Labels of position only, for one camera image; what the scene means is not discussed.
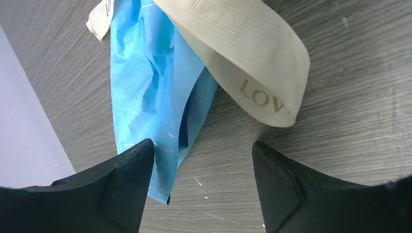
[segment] fabric strap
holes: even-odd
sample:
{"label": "fabric strap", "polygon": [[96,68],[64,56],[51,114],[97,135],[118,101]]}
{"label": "fabric strap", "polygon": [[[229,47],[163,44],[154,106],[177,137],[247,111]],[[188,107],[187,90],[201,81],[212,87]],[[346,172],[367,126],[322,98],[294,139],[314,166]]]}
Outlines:
{"label": "fabric strap", "polygon": [[309,55],[276,12],[261,0],[153,2],[244,111],[270,126],[295,123]]}

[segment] tabletop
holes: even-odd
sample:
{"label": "tabletop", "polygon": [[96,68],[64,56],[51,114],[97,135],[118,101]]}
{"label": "tabletop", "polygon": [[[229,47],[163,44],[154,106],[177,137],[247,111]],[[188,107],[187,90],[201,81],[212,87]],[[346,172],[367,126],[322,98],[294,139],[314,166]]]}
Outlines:
{"label": "tabletop", "polygon": [[[76,171],[116,155],[110,37],[86,28],[100,0],[2,0],[0,25]],[[311,60],[296,124],[274,128],[218,88],[178,171],[171,204],[147,199],[143,233],[264,232],[251,148],[346,181],[375,185],[412,173],[412,2],[266,0]]]}

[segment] gold lettering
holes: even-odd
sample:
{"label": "gold lettering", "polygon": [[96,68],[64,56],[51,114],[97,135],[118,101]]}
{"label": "gold lettering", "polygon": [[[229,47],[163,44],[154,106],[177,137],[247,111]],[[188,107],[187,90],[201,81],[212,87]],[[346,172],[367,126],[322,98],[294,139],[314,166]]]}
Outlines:
{"label": "gold lettering", "polygon": [[275,113],[277,113],[280,111],[280,109],[283,108],[283,104],[279,107],[279,105],[277,104],[277,98],[273,97],[273,107],[275,109]]}
{"label": "gold lettering", "polygon": [[[256,102],[256,95],[257,95],[258,93],[263,93],[263,94],[265,95],[265,102],[263,102],[263,103],[261,103],[261,104],[258,104],[258,103]],[[268,103],[269,103],[269,96],[268,96],[268,94],[264,93],[263,91],[259,91],[259,90],[255,90],[255,91],[252,93],[252,99],[253,99],[253,101],[255,102],[255,104],[257,104],[257,105],[260,106],[260,107],[264,107],[264,106],[268,105]]]}
{"label": "gold lettering", "polygon": [[249,83],[249,80],[245,79],[245,81],[244,81],[243,84],[242,84],[242,87],[240,88],[240,91],[241,91],[247,98],[249,98],[249,96],[248,96],[244,91],[245,91],[248,83]]}

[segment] blue plastic bag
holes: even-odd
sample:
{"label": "blue plastic bag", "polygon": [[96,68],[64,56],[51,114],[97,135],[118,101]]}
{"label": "blue plastic bag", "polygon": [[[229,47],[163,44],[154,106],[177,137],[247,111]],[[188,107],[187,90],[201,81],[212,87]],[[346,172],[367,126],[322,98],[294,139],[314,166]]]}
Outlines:
{"label": "blue plastic bag", "polygon": [[169,203],[177,168],[199,133],[217,83],[151,0],[116,0],[110,80],[118,153],[155,144],[149,196]]}

